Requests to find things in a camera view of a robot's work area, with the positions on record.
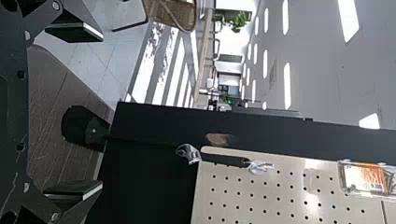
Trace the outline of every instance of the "sticker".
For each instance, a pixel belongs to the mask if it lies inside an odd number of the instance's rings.
[[[348,189],[389,193],[384,169],[379,165],[366,163],[344,165],[344,174]]]

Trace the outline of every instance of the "potted plant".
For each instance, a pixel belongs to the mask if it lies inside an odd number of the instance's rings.
[[[247,23],[247,13],[245,11],[240,11],[235,17],[225,19],[223,25],[228,25],[234,33],[239,33]]]

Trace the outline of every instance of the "metal frame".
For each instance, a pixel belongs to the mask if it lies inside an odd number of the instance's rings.
[[[29,149],[29,71],[27,50],[66,8],[80,1],[0,1],[0,223],[80,223],[102,189],[100,181],[78,181],[52,194],[81,196],[52,200],[26,174]]]

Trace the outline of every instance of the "floor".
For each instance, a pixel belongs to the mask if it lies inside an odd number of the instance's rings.
[[[28,62],[28,175],[39,189],[68,180],[96,179],[103,155],[64,141],[61,120],[71,105],[85,105],[110,122],[111,108],[47,50],[30,47]]]
[[[144,19],[141,1],[84,2],[105,34],[103,43],[67,44],[43,32],[35,44],[54,54],[112,109],[119,100],[190,107],[204,17],[191,35],[152,22],[113,33],[114,28]],[[204,8],[213,1],[198,5],[204,16]]]

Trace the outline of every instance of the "tiled floor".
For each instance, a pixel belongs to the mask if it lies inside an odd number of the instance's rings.
[[[48,49],[113,109],[116,108],[118,100],[125,99],[127,92],[133,95],[137,102],[146,104],[155,103],[153,98],[157,92],[157,100],[162,98],[159,104],[165,105],[170,80],[175,73],[180,43],[184,43],[182,47],[185,48],[185,57],[182,64],[177,65],[181,67],[176,70],[184,74],[182,68],[186,67],[191,78],[186,83],[194,85],[196,77],[194,63],[197,62],[193,59],[191,37],[196,37],[198,52],[195,53],[199,54],[202,20],[193,35],[182,34],[177,29],[172,29],[171,32],[171,28],[167,26],[162,26],[159,33],[157,29],[159,25],[155,23],[113,33],[111,30],[114,28],[144,19],[141,1],[84,0],[84,2],[105,34],[103,43],[67,44],[43,32],[36,38],[35,44]],[[207,7],[213,5],[209,0],[204,2]],[[198,4],[201,7],[203,2],[198,1]],[[175,40],[169,42],[170,36]],[[177,85],[177,93],[180,89],[189,89],[180,88],[180,84],[181,80]]]
[[[84,0],[105,34],[103,43],[68,44],[41,33],[35,44],[48,49],[73,73],[115,108],[124,99],[147,31],[147,25],[119,33],[111,30],[142,21],[141,1]]]

